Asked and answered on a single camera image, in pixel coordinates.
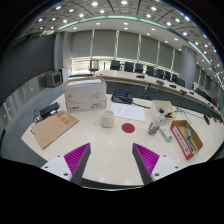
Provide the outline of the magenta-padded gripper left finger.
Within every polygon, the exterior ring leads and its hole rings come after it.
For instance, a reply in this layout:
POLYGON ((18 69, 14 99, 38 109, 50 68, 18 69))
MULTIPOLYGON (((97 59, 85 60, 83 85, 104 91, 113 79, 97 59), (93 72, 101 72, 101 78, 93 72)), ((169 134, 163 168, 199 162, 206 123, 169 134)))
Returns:
POLYGON ((42 169, 79 185, 90 154, 91 146, 87 143, 65 155, 55 156, 42 169))

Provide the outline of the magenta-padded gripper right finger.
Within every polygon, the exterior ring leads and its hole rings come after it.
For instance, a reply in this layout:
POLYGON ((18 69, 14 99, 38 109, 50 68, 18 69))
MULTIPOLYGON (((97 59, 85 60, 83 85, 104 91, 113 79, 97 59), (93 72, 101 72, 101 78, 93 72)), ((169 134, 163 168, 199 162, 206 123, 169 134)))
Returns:
POLYGON ((169 156, 158 155, 137 143, 134 143, 132 146, 132 154, 144 185, 166 177, 181 169, 169 156))

